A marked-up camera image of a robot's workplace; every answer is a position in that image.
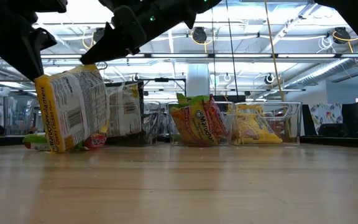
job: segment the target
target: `wood grain surface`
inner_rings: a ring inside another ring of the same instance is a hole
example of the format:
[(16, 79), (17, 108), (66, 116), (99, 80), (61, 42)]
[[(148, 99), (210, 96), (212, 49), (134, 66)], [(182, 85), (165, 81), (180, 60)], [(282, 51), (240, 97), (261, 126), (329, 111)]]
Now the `wood grain surface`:
[(358, 149), (0, 147), (0, 223), (358, 223)]

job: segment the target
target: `desk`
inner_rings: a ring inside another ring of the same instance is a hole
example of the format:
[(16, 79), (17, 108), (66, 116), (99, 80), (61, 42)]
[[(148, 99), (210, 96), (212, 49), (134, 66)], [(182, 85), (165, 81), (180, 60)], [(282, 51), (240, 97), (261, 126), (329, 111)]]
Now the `desk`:
[(358, 223), (358, 149), (4, 146), (0, 223)]

